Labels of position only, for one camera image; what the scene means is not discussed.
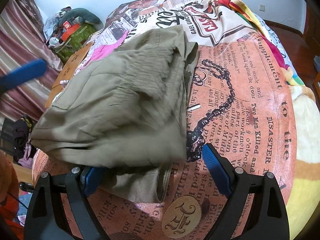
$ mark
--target chain illustration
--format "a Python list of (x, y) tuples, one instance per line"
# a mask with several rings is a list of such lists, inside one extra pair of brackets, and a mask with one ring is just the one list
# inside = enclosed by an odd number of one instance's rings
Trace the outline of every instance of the chain illustration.
[(211, 60), (204, 59), (202, 62), (204, 67), (197, 67), (196, 69), (203, 69), (209, 71), (215, 78), (226, 80), (230, 94), (227, 100), (222, 103), (219, 108), (206, 114), (206, 116), (200, 119), (193, 131), (187, 131), (187, 162), (194, 162), (201, 159), (201, 149), (205, 144), (205, 139), (202, 136), (204, 127), (208, 125), (214, 118), (220, 114), (225, 113), (227, 109), (231, 107), (231, 104), (235, 100), (235, 91), (232, 88), (230, 80), (230, 72), (220, 65), (213, 63)]

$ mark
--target colorful blanket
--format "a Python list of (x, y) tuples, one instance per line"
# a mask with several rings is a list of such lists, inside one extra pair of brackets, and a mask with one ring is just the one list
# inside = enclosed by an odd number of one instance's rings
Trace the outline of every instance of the colorful blanket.
[[(290, 89), (260, 36), (266, 33), (237, 15), (230, 1), (136, 0), (113, 11), (93, 37), (96, 44), (110, 45), (127, 31), (124, 42), (149, 29), (182, 25), (188, 40), (200, 45), (187, 108), (187, 159), (174, 163), (164, 203), (134, 204), (102, 190), (89, 198), (111, 239), (204, 238), (226, 202), (201, 158), (206, 142), (248, 173), (273, 172), (287, 203), (297, 152)], [(68, 168), (41, 153), (33, 168), (35, 181), (44, 170), (54, 175)], [(241, 233), (252, 199), (249, 195), (233, 236)], [(73, 233), (80, 236), (65, 209)]]
[(271, 28), (265, 23), (264, 20), (262, 20), (261, 17), (259, 17), (257, 14), (254, 14), (254, 15), (259, 20), (261, 25), (264, 26), (265, 29), (268, 31), (269, 37), (270, 37), (270, 41), (272, 42), (272, 44), (274, 44), (278, 48), (278, 50), (280, 51), (282, 57), (284, 58), (285, 69), (289, 72), (288, 77), (287, 77), (287, 82), (290, 85), (304, 86), (303, 81), (301, 80), (301, 78), (299, 78), (296, 70), (294, 69), (294, 67), (292, 65), (292, 62), (289, 59), (289, 56), (288, 56), (287, 52), (285, 51), (283, 45), (281, 44), (277, 34), (273, 30), (271, 30)]

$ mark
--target cardboard box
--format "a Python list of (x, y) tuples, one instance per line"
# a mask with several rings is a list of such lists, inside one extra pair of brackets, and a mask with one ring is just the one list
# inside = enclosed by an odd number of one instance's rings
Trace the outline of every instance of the cardboard box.
[(61, 70), (59, 76), (53, 83), (51, 92), (44, 106), (45, 108), (48, 108), (49, 106), (51, 106), (51, 103), (55, 98), (55, 96), (58, 95), (63, 90), (63, 86), (60, 85), (60, 81), (70, 80), (73, 77), (73, 73), (76, 71), (76, 68), (80, 65), (80, 63), (84, 60), (85, 56), (87, 56), (87, 53), (92, 45), (93, 43), (87, 44), (85, 47), (78, 50), (68, 59), (67, 63), (64, 65), (63, 69)]

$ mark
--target pink curtain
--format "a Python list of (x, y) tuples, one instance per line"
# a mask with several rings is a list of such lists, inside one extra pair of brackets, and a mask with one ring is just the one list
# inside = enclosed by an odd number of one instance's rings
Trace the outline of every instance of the pink curtain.
[(43, 23), (34, 0), (10, 0), (0, 15), (0, 75), (35, 59), (43, 58), (48, 70), (39, 79), (26, 82), (0, 98), (0, 125), (28, 114), (38, 120), (63, 64), (45, 45)]

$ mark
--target wall socket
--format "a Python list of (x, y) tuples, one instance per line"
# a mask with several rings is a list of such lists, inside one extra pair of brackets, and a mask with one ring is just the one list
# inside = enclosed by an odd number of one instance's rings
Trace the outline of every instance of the wall socket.
[(259, 4), (259, 10), (264, 12), (264, 5), (263, 4)]

